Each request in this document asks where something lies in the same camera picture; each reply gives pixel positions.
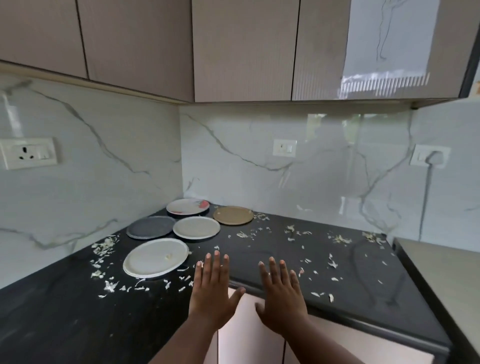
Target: left hand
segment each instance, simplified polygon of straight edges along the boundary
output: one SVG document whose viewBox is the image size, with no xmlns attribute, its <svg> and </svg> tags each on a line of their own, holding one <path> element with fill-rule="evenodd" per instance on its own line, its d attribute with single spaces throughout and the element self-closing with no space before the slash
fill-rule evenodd
<svg viewBox="0 0 480 364">
<path fill-rule="evenodd" d="M 220 252 L 215 250 L 212 256 L 208 253 L 202 272 L 202 262 L 197 262 L 193 291 L 190 297 L 189 317 L 204 321 L 214 332 L 221 329 L 234 315 L 245 293 L 245 288 L 238 288 L 228 297 L 229 258 L 223 257 L 220 266 Z"/>
</svg>

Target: beige plate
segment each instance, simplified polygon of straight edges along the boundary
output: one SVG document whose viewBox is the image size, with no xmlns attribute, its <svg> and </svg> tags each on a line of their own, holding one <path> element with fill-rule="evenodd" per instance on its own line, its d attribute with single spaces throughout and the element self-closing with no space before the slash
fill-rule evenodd
<svg viewBox="0 0 480 364">
<path fill-rule="evenodd" d="M 244 207 L 220 207 L 213 213 L 213 218 L 225 225 L 242 225 L 253 219 L 253 211 Z"/>
</svg>

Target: wall switch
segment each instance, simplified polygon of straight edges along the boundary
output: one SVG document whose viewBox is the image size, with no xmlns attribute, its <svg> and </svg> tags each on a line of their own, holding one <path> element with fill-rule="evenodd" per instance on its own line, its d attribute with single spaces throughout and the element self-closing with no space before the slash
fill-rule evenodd
<svg viewBox="0 0 480 364">
<path fill-rule="evenodd" d="M 432 152 L 438 151 L 443 153 L 444 162 L 435 166 L 435 168 L 443 169 L 447 165 L 448 159 L 450 158 L 451 150 L 452 149 L 448 146 L 423 146 L 420 144 L 415 144 L 415 149 L 413 150 L 412 158 L 410 159 L 410 165 L 428 167 L 425 159 L 427 159 Z"/>
<path fill-rule="evenodd" d="M 297 141 L 287 139 L 275 139 L 273 141 L 273 155 L 279 157 L 295 157 Z"/>
<path fill-rule="evenodd" d="M 58 164 L 53 138 L 0 139 L 0 149 L 8 170 Z"/>
</svg>

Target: dark gray plate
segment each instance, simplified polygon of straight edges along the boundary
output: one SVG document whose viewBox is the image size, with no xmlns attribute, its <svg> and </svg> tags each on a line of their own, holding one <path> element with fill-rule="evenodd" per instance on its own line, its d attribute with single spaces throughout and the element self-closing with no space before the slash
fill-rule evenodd
<svg viewBox="0 0 480 364">
<path fill-rule="evenodd" d="M 149 216 L 135 221 L 127 227 L 127 235 L 132 239 L 155 239 L 172 232 L 177 221 L 169 216 Z"/>
</svg>

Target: forearm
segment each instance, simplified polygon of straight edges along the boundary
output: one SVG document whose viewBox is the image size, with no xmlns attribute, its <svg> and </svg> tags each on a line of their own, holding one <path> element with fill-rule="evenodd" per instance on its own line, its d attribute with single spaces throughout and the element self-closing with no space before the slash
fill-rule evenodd
<svg viewBox="0 0 480 364">
<path fill-rule="evenodd" d="M 362 364 L 307 318 L 295 320 L 284 337 L 301 364 Z"/>
<path fill-rule="evenodd" d="M 149 364 L 203 364 L 215 330 L 201 317 L 189 317 Z"/>
</svg>

